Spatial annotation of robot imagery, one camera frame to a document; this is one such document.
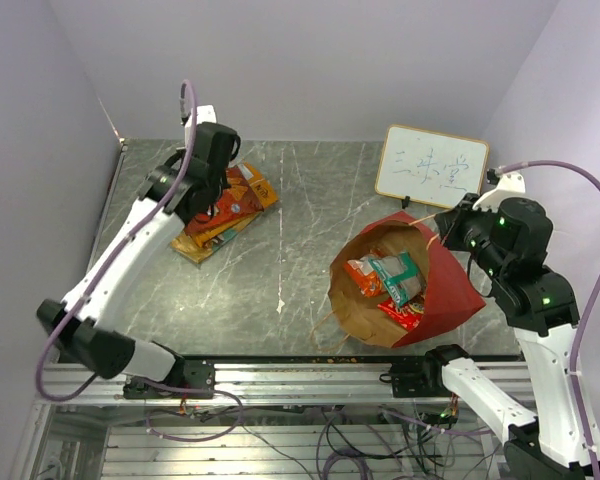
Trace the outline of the red chips bag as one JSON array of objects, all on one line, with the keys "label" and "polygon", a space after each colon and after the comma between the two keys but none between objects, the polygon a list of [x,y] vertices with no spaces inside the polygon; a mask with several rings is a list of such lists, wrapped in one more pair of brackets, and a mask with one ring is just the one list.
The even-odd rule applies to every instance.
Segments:
[{"label": "red chips bag", "polygon": [[255,181],[262,180],[257,170],[253,171],[250,164],[243,163],[228,168],[226,174],[229,188],[224,190],[222,197],[215,204],[214,217],[208,223],[203,223],[203,215],[198,215],[185,227],[184,231],[187,234],[208,231],[263,210],[261,201],[253,189]]}]

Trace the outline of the orange chips bag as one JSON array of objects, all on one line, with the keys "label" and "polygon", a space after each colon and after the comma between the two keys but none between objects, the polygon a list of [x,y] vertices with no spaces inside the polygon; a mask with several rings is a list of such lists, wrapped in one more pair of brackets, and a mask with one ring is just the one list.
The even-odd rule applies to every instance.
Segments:
[{"label": "orange chips bag", "polygon": [[185,228],[198,247],[278,200],[270,182],[247,162],[228,168],[226,175],[229,187],[223,190],[213,209],[206,215],[197,215]]}]

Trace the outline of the red paper bag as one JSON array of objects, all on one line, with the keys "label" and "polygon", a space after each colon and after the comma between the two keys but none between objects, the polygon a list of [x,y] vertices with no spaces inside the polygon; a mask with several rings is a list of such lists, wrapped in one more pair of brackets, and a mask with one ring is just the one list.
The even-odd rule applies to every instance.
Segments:
[{"label": "red paper bag", "polygon": [[422,219],[398,212],[369,224],[329,267],[330,309],[344,337],[398,348],[445,334],[485,307],[465,269]]}]

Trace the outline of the kraft kettle chips bag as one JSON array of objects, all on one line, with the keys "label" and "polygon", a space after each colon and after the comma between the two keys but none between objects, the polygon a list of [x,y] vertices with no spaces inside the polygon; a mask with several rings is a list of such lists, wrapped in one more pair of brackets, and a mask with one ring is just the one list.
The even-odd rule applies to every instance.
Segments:
[{"label": "kraft kettle chips bag", "polygon": [[193,235],[181,232],[171,241],[170,246],[188,260],[200,264],[232,241],[259,216],[259,213],[254,213]]}]

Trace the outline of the teal Fox's candy bag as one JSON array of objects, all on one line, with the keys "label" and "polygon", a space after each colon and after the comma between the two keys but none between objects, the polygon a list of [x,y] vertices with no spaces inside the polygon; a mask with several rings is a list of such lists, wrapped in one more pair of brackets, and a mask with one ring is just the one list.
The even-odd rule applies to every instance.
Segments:
[{"label": "teal Fox's candy bag", "polygon": [[372,260],[371,265],[398,307],[402,307],[425,289],[424,278],[406,251]]}]

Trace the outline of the orange snack packet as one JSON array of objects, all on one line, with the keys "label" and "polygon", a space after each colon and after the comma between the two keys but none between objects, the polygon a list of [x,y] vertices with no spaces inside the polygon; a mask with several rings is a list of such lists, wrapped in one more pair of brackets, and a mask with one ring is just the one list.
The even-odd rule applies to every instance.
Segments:
[{"label": "orange snack packet", "polygon": [[344,264],[344,270],[358,286],[361,294],[368,298],[386,292],[382,280],[371,265],[371,261],[377,259],[377,254],[369,253],[359,259],[347,260]]}]

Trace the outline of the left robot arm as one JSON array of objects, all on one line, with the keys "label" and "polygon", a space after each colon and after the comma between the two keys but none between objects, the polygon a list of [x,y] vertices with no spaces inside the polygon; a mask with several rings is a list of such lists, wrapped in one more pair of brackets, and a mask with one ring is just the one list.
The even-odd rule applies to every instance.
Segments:
[{"label": "left robot arm", "polygon": [[205,105],[184,117],[185,147],[143,181],[114,239],[62,300],[45,300],[36,315],[48,344],[103,379],[148,379],[162,397],[183,387],[185,360],[156,343],[119,332],[119,313],[142,271],[197,216],[209,213],[228,186],[226,169],[241,140]]}]

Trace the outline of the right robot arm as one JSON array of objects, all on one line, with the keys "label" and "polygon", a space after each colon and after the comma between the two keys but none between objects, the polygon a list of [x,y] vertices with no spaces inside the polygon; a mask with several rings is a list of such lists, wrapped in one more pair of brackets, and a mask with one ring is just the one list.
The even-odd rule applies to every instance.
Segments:
[{"label": "right robot arm", "polygon": [[436,216],[445,247],[466,252],[491,281],[490,297],[514,331],[530,376],[529,410],[487,378],[459,346],[425,356],[422,387],[460,397],[497,436],[516,479],[600,479],[600,431],[573,351],[580,318],[568,280],[545,264],[553,224],[525,196],[518,170]]}]

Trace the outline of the small whiteboard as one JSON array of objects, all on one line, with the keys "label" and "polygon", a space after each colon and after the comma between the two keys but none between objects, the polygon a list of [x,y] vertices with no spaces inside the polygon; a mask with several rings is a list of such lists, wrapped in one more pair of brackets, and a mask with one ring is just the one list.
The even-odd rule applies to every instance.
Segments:
[{"label": "small whiteboard", "polygon": [[451,208],[481,190],[488,156],[482,140],[394,124],[385,135],[375,192]]}]

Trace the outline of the red snack packet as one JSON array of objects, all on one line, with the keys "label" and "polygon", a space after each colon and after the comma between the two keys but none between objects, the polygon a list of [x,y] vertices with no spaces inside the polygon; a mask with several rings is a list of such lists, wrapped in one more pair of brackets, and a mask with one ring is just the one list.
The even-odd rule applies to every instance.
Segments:
[{"label": "red snack packet", "polygon": [[402,307],[396,306],[391,298],[387,298],[377,307],[407,332],[411,332],[420,324],[424,315],[424,297],[418,295]]}]

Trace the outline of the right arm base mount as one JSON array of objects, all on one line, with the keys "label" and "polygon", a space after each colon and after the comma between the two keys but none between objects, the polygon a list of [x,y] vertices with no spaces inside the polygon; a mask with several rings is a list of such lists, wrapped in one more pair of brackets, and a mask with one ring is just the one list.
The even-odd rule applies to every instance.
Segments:
[{"label": "right arm base mount", "polygon": [[394,363],[387,372],[379,375],[379,381],[391,387],[394,398],[444,397],[448,391],[429,382],[421,361]]}]

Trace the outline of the aluminium frame rail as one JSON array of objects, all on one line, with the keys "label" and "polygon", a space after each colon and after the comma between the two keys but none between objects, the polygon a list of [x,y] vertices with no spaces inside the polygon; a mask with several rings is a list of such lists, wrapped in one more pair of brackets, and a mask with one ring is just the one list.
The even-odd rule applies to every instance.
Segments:
[{"label": "aluminium frame rail", "polygon": [[[503,447],[454,393],[394,398],[379,381],[408,357],[197,357],[211,399],[127,400],[128,378],[78,364],[43,373],[15,479],[513,479]],[[529,410],[525,361],[472,359]]]}]

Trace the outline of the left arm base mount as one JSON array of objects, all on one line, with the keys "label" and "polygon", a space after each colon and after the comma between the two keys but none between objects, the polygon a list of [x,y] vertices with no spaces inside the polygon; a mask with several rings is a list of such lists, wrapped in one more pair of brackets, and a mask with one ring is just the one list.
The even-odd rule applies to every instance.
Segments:
[{"label": "left arm base mount", "polygon": [[129,377],[123,387],[123,398],[127,400],[211,399],[215,386],[215,368],[206,360],[177,361],[173,371],[162,381],[162,384],[170,389],[157,388],[140,377]]}]

